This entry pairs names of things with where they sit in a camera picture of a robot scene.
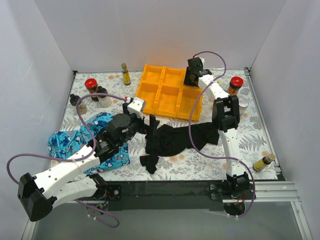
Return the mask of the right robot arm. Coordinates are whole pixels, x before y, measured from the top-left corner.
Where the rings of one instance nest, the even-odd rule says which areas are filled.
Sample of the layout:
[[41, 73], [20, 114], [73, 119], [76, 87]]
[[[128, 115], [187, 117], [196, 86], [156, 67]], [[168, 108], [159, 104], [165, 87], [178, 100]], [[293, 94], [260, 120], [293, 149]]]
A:
[[245, 166], [240, 162], [238, 143], [240, 123], [239, 99], [230, 95], [217, 83], [209, 69], [205, 69], [200, 57], [187, 60], [188, 67], [184, 83], [202, 89], [202, 94], [213, 101], [212, 123], [221, 138], [226, 160], [226, 181], [210, 187], [220, 196], [237, 199], [250, 188], [250, 178]]

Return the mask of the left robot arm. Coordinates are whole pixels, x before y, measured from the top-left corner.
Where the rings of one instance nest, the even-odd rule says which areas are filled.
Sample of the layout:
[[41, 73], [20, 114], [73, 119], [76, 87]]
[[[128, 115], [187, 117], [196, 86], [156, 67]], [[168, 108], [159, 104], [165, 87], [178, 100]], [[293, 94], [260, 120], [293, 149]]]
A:
[[149, 123], [145, 124], [144, 119], [134, 113], [119, 113], [95, 139], [68, 159], [35, 175], [21, 176], [17, 197], [29, 220], [41, 220], [55, 207], [69, 201], [86, 197], [103, 199], [110, 190], [99, 174], [77, 181], [74, 178], [116, 155], [136, 133], [155, 133], [159, 123], [154, 115], [150, 115]]

